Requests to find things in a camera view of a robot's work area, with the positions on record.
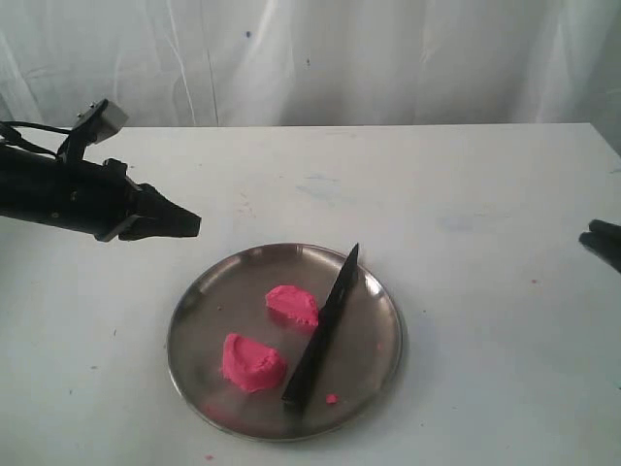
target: robotic arm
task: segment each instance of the robotic arm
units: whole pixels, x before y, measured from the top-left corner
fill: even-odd
[[[150,184],[135,184],[125,163],[83,160],[87,146],[113,136],[126,120],[118,106],[104,99],[79,116],[71,130],[0,122],[0,216],[81,231],[104,242],[115,236],[122,241],[198,236],[201,218]],[[63,132],[67,138],[53,152],[24,140],[18,126]]]

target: knife blade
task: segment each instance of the knife blade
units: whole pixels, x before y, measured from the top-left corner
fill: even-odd
[[[355,282],[355,272],[358,268],[358,250],[359,245],[356,244],[347,256],[325,305],[319,311],[317,328],[312,332],[300,362],[298,362],[286,389],[282,393],[280,399],[287,408],[302,411],[311,398],[321,364],[330,347],[337,324],[341,320],[348,292]]]

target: metal plate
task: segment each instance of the metal plate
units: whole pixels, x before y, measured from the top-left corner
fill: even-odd
[[[273,320],[265,294],[296,284],[322,306],[343,262],[316,246],[262,246],[222,260],[188,288],[171,321],[168,361],[175,387],[199,416],[248,438],[292,441],[339,428],[378,397],[401,357],[402,320],[383,286],[359,266],[306,410],[291,414],[280,401],[310,335]],[[231,332],[278,349],[288,364],[279,388],[246,394],[222,378],[222,344]],[[336,405],[326,404],[329,393],[339,396]]]

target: knife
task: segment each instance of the knife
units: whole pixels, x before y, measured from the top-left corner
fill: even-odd
[[[314,383],[319,369],[330,347],[332,336],[343,314],[344,304],[355,282],[355,272],[358,268],[358,244],[347,256],[337,280],[332,286],[326,304],[319,311],[319,323],[312,332],[302,358],[298,363],[281,400],[285,407],[302,411],[311,398]]]

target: white curtain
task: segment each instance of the white curtain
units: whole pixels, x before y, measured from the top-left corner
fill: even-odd
[[[621,149],[621,0],[0,0],[0,119],[592,121]]]

